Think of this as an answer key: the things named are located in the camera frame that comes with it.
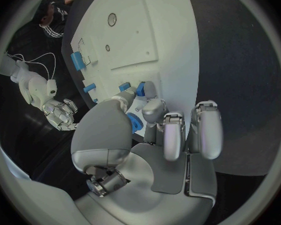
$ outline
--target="person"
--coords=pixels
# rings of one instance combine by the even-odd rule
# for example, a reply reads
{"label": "person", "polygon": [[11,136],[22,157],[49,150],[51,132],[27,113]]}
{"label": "person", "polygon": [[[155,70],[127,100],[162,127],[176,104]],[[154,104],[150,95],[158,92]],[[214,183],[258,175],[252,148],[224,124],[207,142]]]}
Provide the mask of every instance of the person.
{"label": "person", "polygon": [[49,38],[64,36],[65,25],[74,0],[42,0],[32,22],[43,28]]}

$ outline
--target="blue cylinder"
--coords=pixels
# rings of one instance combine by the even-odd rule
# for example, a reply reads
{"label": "blue cylinder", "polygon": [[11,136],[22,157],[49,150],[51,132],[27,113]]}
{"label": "blue cylinder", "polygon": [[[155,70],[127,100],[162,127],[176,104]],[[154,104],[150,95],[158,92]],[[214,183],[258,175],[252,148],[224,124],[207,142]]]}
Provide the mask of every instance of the blue cylinder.
{"label": "blue cylinder", "polygon": [[89,92],[90,90],[95,89],[95,88],[96,88],[96,84],[92,83],[91,85],[88,85],[88,86],[86,86],[85,88],[83,88],[83,91],[84,91],[85,93],[87,93],[87,92]]}
{"label": "blue cylinder", "polygon": [[81,70],[81,69],[84,69],[86,67],[86,65],[84,64],[83,62],[83,59],[82,59],[82,56],[81,56],[81,53],[76,51],[76,52],[73,52],[70,57],[72,58],[72,61],[75,65],[75,68],[77,71]]}

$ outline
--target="black shirt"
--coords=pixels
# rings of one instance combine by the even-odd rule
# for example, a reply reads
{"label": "black shirt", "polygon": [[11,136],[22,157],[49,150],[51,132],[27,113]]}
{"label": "black shirt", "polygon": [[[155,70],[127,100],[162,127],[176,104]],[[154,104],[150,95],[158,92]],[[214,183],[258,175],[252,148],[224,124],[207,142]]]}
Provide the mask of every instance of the black shirt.
{"label": "black shirt", "polygon": [[53,20],[48,26],[41,26],[44,33],[49,38],[61,38],[64,36],[64,29],[70,12],[70,6],[65,4],[65,0],[52,0],[54,5]]}

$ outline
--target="blue gear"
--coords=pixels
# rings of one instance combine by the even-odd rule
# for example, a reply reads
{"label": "blue gear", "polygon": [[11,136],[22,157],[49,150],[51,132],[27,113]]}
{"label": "blue gear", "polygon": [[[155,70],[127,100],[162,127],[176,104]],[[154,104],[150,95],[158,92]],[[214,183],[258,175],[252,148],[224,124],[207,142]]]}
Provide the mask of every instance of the blue gear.
{"label": "blue gear", "polygon": [[126,114],[132,123],[132,134],[144,127],[142,120],[132,112]]}

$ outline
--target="cable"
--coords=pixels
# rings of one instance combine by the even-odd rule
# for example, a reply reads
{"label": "cable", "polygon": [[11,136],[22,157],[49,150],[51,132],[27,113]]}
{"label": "cable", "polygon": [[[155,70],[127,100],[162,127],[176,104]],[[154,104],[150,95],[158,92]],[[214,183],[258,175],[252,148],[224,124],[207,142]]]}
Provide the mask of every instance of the cable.
{"label": "cable", "polygon": [[32,60],[30,60],[30,61],[25,61],[24,56],[23,56],[22,54],[15,54],[15,55],[10,55],[10,54],[8,54],[8,53],[6,53],[6,54],[9,55],[9,56],[11,56],[11,57],[15,57],[15,58],[21,59],[23,62],[26,62],[26,63],[41,64],[41,65],[43,65],[43,66],[45,67],[47,73],[48,73],[48,80],[50,79],[50,75],[49,75],[49,72],[48,72],[47,67],[46,67],[44,64],[40,63],[40,62],[32,62],[32,61],[35,61],[35,60],[37,60],[37,59],[39,59],[39,58],[41,58],[42,56],[45,56],[45,55],[47,55],[47,54],[52,54],[53,57],[54,57],[54,70],[53,70],[51,79],[53,79],[54,74],[55,74],[55,70],[56,70],[56,57],[55,57],[55,54],[54,54],[54,53],[52,53],[52,52],[47,52],[47,53],[45,53],[45,54],[43,54],[43,55],[41,55],[41,56],[39,56],[39,57],[37,57],[37,58],[35,58],[35,59],[32,59]]}
{"label": "cable", "polygon": [[10,55],[10,54],[8,54],[8,53],[6,53],[9,57],[11,57],[11,58],[17,58],[17,59],[20,59],[20,60],[22,60],[23,62],[25,62],[25,63],[29,63],[29,64],[40,64],[40,65],[42,65],[44,68],[45,68],[45,70],[46,70],[46,72],[47,72],[47,74],[48,74],[48,80],[50,80],[50,74],[49,74],[49,71],[48,71],[48,69],[47,69],[47,67],[44,65],[44,64],[42,64],[42,63],[40,63],[40,62],[30,62],[30,61],[25,61],[24,59],[22,59],[22,58],[20,58],[20,57],[18,57],[18,56],[15,56],[15,55]]}

